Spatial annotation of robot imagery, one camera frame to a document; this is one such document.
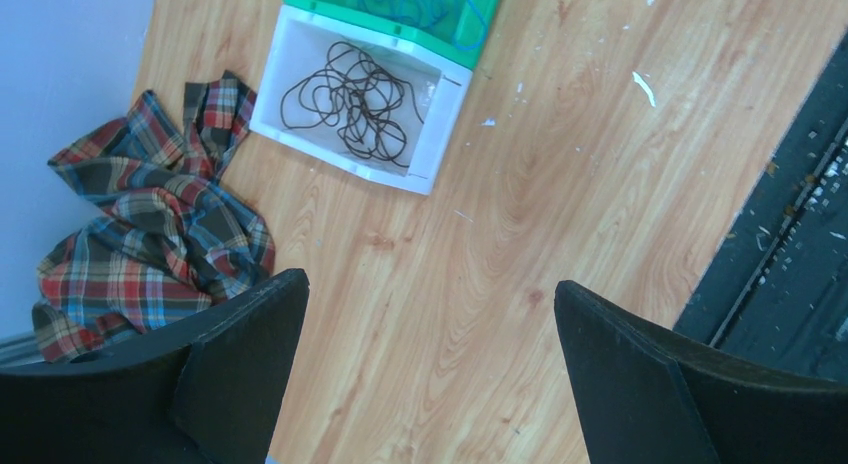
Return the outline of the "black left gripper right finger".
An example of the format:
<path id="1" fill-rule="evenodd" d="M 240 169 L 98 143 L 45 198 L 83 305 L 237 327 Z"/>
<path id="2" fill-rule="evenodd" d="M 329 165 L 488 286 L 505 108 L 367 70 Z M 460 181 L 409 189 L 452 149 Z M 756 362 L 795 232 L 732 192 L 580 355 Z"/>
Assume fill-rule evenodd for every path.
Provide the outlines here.
<path id="1" fill-rule="evenodd" d="M 554 316 L 594 463 L 843 463 L 847 388 L 721 352 L 560 282 Z"/>

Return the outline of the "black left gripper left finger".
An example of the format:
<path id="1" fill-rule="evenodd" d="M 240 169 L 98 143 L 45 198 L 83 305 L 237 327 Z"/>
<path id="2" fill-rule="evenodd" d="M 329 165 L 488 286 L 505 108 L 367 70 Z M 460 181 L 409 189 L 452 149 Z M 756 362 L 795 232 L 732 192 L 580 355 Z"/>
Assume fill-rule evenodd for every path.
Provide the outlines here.
<path id="1" fill-rule="evenodd" d="M 66 363 L 1 372 L 5 463 L 261 463 L 305 320 L 289 269 Z"/>

